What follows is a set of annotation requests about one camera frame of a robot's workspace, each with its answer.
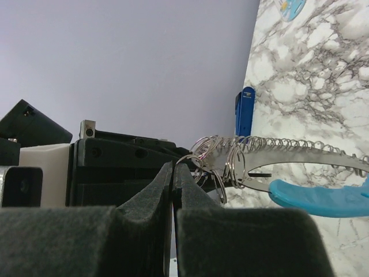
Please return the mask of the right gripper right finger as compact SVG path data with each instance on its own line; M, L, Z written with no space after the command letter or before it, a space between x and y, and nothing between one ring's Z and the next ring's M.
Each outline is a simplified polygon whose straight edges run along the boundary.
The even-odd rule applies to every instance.
M223 208L174 168L180 276L333 276L312 218L291 208Z

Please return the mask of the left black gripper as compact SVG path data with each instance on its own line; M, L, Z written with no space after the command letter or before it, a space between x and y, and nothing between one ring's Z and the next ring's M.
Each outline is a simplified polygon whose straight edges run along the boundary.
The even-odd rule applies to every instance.
M97 130L95 121L85 119L70 146L66 205L119 206L145 188L163 164L189 153L171 141Z

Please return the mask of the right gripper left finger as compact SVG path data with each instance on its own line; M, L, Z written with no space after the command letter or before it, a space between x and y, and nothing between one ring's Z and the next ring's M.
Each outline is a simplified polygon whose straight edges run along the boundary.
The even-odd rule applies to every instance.
M2 276L168 276L172 163L126 203L1 210Z

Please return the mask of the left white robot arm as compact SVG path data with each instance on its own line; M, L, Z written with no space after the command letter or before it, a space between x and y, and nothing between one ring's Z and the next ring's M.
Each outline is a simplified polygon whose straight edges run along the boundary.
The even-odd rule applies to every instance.
M164 163L189 150L171 141L104 132L83 120L80 135L25 100L1 119L1 206L119 206L143 190Z

